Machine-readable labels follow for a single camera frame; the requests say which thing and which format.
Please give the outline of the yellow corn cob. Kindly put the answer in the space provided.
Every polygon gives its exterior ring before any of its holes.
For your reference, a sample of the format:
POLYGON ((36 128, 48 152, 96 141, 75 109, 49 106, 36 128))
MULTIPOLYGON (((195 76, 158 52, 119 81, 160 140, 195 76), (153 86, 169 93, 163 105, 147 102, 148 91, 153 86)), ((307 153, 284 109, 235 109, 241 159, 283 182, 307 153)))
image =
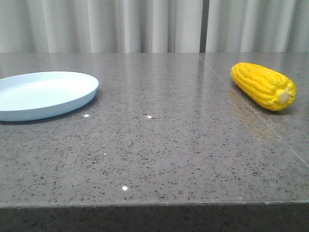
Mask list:
POLYGON ((231 76, 242 91, 270 111, 281 111, 295 101, 296 84, 275 70, 241 62, 231 68, 231 76))

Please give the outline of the light blue round plate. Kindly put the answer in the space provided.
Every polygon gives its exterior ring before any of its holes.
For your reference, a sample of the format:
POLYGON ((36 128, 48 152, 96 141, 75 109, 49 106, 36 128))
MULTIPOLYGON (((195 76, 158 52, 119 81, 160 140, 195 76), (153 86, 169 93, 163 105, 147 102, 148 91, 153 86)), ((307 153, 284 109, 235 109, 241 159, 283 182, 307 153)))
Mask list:
POLYGON ((1 121, 31 121, 58 116, 89 103, 99 82, 79 72, 36 72, 0 81, 1 121))

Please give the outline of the white pleated curtain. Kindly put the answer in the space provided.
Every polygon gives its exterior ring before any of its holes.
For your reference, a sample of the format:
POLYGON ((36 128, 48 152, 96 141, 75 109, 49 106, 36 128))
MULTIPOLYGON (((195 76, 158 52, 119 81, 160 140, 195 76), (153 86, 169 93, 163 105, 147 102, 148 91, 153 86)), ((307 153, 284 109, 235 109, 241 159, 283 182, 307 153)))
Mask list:
POLYGON ((307 52, 306 0, 3 0, 0 50, 307 52))

